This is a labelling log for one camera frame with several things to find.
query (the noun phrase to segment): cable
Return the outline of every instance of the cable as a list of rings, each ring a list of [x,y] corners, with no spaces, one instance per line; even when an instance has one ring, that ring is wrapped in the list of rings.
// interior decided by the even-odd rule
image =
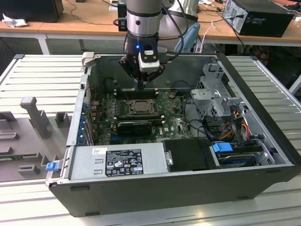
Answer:
[[[185,83],[190,89],[194,89],[193,87],[191,87],[191,86],[190,86],[186,81],[184,81],[184,80],[177,80],[177,81],[174,81],[174,82],[172,83],[172,85],[170,86],[170,88],[174,89],[174,85],[177,84],[178,82],[183,82],[183,83]]]
[[[4,48],[3,48],[1,45],[0,45],[0,48],[2,49],[2,51],[3,51],[3,53],[4,53],[4,64],[5,64],[5,66],[7,67],[7,66],[8,66],[8,64],[7,64],[7,62],[6,62],[6,56],[7,56],[7,54],[6,54]]]
[[[70,14],[71,14],[73,17],[77,18],[79,21],[81,21],[81,22],[83,22],[83,23],[86,23],[86,24],[94,24],[94,25],[113,25],[113,24],[101,24],[101,23],[96,24],[96,23],[92,23],[92,22],[83,21],[82,19],[79,18],[78,15],[73,14],[73,12],[77,9],[77,6],[74,5],[73,3],[71,3],[69,0],[66,0],[66,1],[69,2],[71,5],[74,6],[74,9],[71,9]]]
[[[206,37],[207,32],[208,32],[211,28],[217,29],[217,27],[213,25],[213,21],[211,22],[211,25],[212,25],[212,26],[209,27],[209,28],[206,30],[206,32],[205,32],[205,34],[204,34],[204,36],[203,36],[203,40],[202,40],[202,43],[201,43],[201,49],[200,49],[200,51],[199,51],[200,53],[203,52],[204,40],[205,40],[205,37]]]
[[[199,41],[202,43],[202,39],[201,39],[201,36],[198,34],[198,39],[199,39]],[[215,48],[215,49],[206,49],[205,48],[205,46],[203,46],[203,49],[204,50],[207,50],[207,51],[217,51],[217,49]]]
[[[239,40],[239,41],[241,42],[241,44],[243,45],[243,54],[244,54],[244,53],[245,53],[245,45],[244,45],[244,43],[242,42],[242,40],[239,38],[239,36],[236,34],[236,31],[235,31],[235,29],[233,28],[233,21],[234,21],[234,18],[232,19],[231,27],[232,27],[232,29],[233,29],[233,31],[234,31],[236,37],[238,38],[238,40]]]
[[[178,36],[170,36],[170,37],[161,37],[161,38],[159,38],[159,40],[174,40],[174,39],[181,38],[181,37],[183,37],[184,35],[186,35],[186,33],[187,33],[188,29],[189,29],[189,27],[188,27],[188,19],[187,19],[187,17],[186,17],[186,14],[185,14],[185,12],[184,12],[184,9],[183,9],[183,7],[182,7],[182,4],[180,3],[179,0],[177,0],[177,1],[178,1],[178,3],[179,3],[180,9],[181,9],[182,14],[183,14],[183,16],[184,16],[184,18],[185,18],[185,21],[186,21],[186,29],[185,29],[184,33],[181,32],[181,30],[180,30],[179,26],[177,25],[177,23],[175,22],[174,18],[170,15],[170,12],[167,10],[166,6],[162,3],[163,9],[166,11],[167,15],[169,16],[169,18],[171,19],[171,21],[172,21],[173,24],[175,25],[175,27],[176,27],[176,29],[177,29],[177,31],[178,31],[178,33],[179,33],[180,35],[178,35]]]
[[[236,18],[236,17],[227,17],[227,18],[223,18],[223,19],[220,19],[220,20],[213,20],[213,21],[198,21],[199,23],[212,23],[212,22],[220,22],[220,21],[223,21],[223,20],[227,20],[227,19],[233,19],[233,18]]]
[[[127,21],[127,19],[125,17],[121,17],[121,18],[117,18],[117,19],[113,20],[113,24],[115,26],[118,26],[118,23],[116,23],[117,21]]]
[[[13,54],[16,55],[16,52],[4,41],[5,38],[1,38],[1,41],[6,45],[7,48],[9,48],[10,51],[13,52]]]
[[[110,6],[113,6],[113,7],[117,7],[116,5],[113,5],[113,4],[111,4],[111,3],[109,3],[109,2],[107,2],[107,1],[105,1],[105,0],[102,0],[104,3],[107,3],[108,5],[110,5]]]
[[[174,21],[173,17],[170,15],[169,11],[167,10],[167,8],[164,6],[163,3],[162,3],[162,7],[166,11],[166,13],[168,14],[168,16],[170,17],[171,21],[174,23],[174,25],[175,25],[178,33],[180,34],[180,39],[181,39],[181,46],[180,46],[179,51],[174,56],[170,57],[166,62],[161,63],[161,64],[164,65],[164,64],[167,64],[169,61],[172,61],[172,60],[176,59],[179,56],[179,54],[182,52],[183,47],[184,47],[184,38],[183,38],[183,34],[181,33],[181,30],[180,30],[179,26]]]
[[[124,38],[124,43],[123,43],[123,52],[126,51],[126,45],[127,45],[127,34],[126,37]]]

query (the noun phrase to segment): aluminum profile table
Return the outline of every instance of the aluminum profile table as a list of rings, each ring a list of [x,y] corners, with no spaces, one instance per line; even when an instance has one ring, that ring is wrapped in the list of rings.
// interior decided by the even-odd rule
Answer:
[[[38,110],[72,116],[83,74],[81,55],[17,55],[0,77],[0,111],[28,117],[23,97],[36,97]]]

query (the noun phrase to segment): black cable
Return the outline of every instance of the black cable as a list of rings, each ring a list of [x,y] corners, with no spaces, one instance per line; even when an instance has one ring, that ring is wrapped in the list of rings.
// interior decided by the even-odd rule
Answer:
[[[179,28],[179,26],[177,25],[177,23],[174,21],[173,17],[170,15],[169,11],[167,10],[167,8],[165,7],[165,5],[162,3],[162,7],[163,9],[166,11],[166,13],[168,14],[168,16],[170,17],[171,21],[174,23],[178,33],[180,34],[180,39],[181,39],[181,46],[180,46],[180,50],[172,57],[169,58],[169,60],[167,60],[164,63],[161,64],[167,64],[168,61],[174,60],[175,58],[177,58],[179,56],[179,54],[182,52],[183,47],[184,47],[184,38],[183,38],[183,34]]]
[[[173,83],[172,83],[172,85],[170,86],[170,88],[172,88],[172,89],[174,89],[175,87],[175,84],[177,84],[178,82],[183,82],[183,83],[185,83],[190,89],[194,89],[193,87],[191,87],[186,81],[184,81],[184,80],[177,80],[177,81],[174,81]]]
[[[108,5],[110,5],[110,6],[113,6],[113,7],[117,7],[116,5],[113,5],[113,4],[111,4],[111,3],[109,3],[109,2],[107,2],[107,1],[105,1],[105,0],[102,0],[104,3],[107,3]]]
[[[231,27],[232,27],[232,29],[233,29],[233,31],[234,31],[236,37],[238,38],[238,40],[239,40],[239,41],[241,42],[241,44],[243,45],[243,54],[244,54],[244,53],[245,53],[245,45],[244,45],[244,43],[242,42],[242,40],[239,38],[239,36],[236,34],[236,31],[235,31],[235,29],[233,28],[233,21],[234,21],[234,18],[232,19]]]
[[[71,3],[69,0],[66,0],[66,1],[69,2],[71,5],[74,6],[74,9],[71,9],[70,14],[71,14],[73,17],[77,18],[79,21],[81,21],[81,22],[83,22],[83,23],[86,23],[86,24],[94,24],[94,25],[113,25],[113,24],[96,24],[96,23],[92,23],[92,22],[83,21],[82,19],[79,18],[78,15],[73,14],[73,11],[77,9],[77,6],[74,5],[73,3]]]
[[[183,50],[183,48],[184,48],[184,38],[183,38],[183,36],[184,36],[184,35],[187,33],[187,31],[188,31],[188,19],[187,19],[187,17],[186,17],[186,14],[185,14],[185,12],[184,12],[184,9],[183,9],[183,7],[182,7],[182,4],[180,3],[179,0],[177,0],[177,1],[178,1],[178,3],[179,3],[180,8],[181,8],[182,14],[183,14],[183,16],[184,16],[184,18],[185,18],[185,20],[186,20],[186,29],[185,29],[185,32],[184,32],[184,33],[181,33],[181,30],[180,30],[179,26],[177,25],[177,23],[175,22],[175,20],[173,19],[173,17],[170,15],[169,11],[166,9],[166,7],[164,6],[164,4],[162,3],[162,6],[163,6],[164,10],[166,11],[166,13],[168,14],[168,16],[170,17],[170,19],[171,19],[172,22],[174,23],[176,29],[178,30],[178,32],[179,32],[179,34],[180,34],[180,38],[181,38],[181,46],[180,46],[179,51],[178,51],[174,56],[170,57],[168,61],[172,61],[172,60],[176,59],[176,58],[179,56],[179,54],[182,52],[182,50]]]
[[[4,41],[4,38],[1,38],[1,41],[6,45],[7,48],[9,48],[10,51],[13,52],[13,54],[16,55],[16,52]]]
[[[181,32],[181,30],[180,30],[179,26],[177,25],[177,23],[175,22],[174,18],[170,15],[170,12],[167,10],[166,6],[162,3],[163,9],[166,11],[166,14],[169,16],[169,18],[171,19],[171,21],[173,22],[173,24],[175,25],[175,27],[176,27],[176,29],[177,29],[177,31],[179,33],[178,36],[174,36],[174,37],[172,36],[170,39],[168,39],[168,37],[163,37],[163,40],[173,40],[173,39],[178,39],[180,37],[183,37],[187,33],[187,31],[189,29],[189,27],[188,27],[188,19],[186,17],[186,14],[184,12],[182,4],[179,2],[179,0],[177,0],[177,1],[178,1],[179,5],[180,5],[182,14],[183,14],[183,16],[184,16],[184,18],[186,20],[186,29],[185,29],[185,31],[183,33]]]
[[[127,21],[127,19],[125,17],[122,17],[122,18],[117,18],[117,19],[113,20],[113,24],[115,26],[118,26],[118,23],[116,23],[117,21]]]
[[[125,52],[125,50],[126,50],[126,42],[127,42],[127,34],[126,34],[126,38],[124,39],[124,43],[123,43],[123,52]]]
[[[7,64],[7,62],[6,62],[6,56],[7,56],[7,54],[6,54],[5,50],[4,50],[4,48],[1,46],[1,43],[0,43],[0,48],[2,49],[2,51],[3,51],[3,53],[4,53],[4,64],[5,64],[5,66],[7,67],[7,66],[8,66],[8,64]]]

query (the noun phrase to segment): red wire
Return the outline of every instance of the red wire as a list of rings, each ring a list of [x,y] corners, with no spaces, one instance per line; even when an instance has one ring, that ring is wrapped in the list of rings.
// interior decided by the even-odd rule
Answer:
[[[224,134],[224,132],[225,132],[225,126],[228,126],[228,125],[230,125],[230,123],[226,123],[226,124],[223,126],[223,128],[222,128],[222,134]]]
[[[93,100],[92,104],[94,104],[94,102],[96,100],[96,95],[97,95],[97,92],[96,92],[96,89],[95,89],[94,100]]]

